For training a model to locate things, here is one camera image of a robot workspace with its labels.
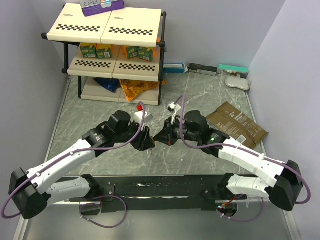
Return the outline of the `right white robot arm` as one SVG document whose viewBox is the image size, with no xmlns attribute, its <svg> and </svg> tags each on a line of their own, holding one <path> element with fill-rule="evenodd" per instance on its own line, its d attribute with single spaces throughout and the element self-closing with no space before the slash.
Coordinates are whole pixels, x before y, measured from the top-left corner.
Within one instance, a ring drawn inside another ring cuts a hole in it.
<svg viewBox="0 0 320 240">
<path fill-rule="evenodd" d="M 254 175 L 228 176 L 218 187 L 218 193 L 223 199 L 230 199 L 233 195 L 260 197 L 269 199 L 285 211 L 292 211 L 298 203 L 304 184 L 296 162 L 267 160 L 263 154 L 211 128 L 198 110 L 187 112 L 183 120 L 177 116 L 169 117 L 154 140 L 168 146 L 178 140 L 196 142 L 196 148 L 204 153 L 234 163 Z"/>
</svg>

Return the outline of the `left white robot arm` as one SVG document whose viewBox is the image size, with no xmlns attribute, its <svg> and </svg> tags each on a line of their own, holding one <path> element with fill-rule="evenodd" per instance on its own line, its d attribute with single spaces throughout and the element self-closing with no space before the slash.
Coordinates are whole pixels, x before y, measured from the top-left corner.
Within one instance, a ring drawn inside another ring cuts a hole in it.
<svg viewBox="0 0 320 240">
<path fill-rule="evenodd" d="M 99 184 L 84 174 L 75 180 L 60 179 L 76 167 L 91 161 L 103 153 L 130 144 L 140 152 L 153 149 L 155 143 L 145 122 L 151 118 L 147 110 L 138 111 L 131 120 L 129 113 L 118 110 L 97 127 L 90 129 L 70 148 L 51 160 L 27 171 L 17 168 L 11 173 L 9 196 L 24 219 L 39 215 L 56 202 L 72 198 L 95 200 Z"/>
</svg>

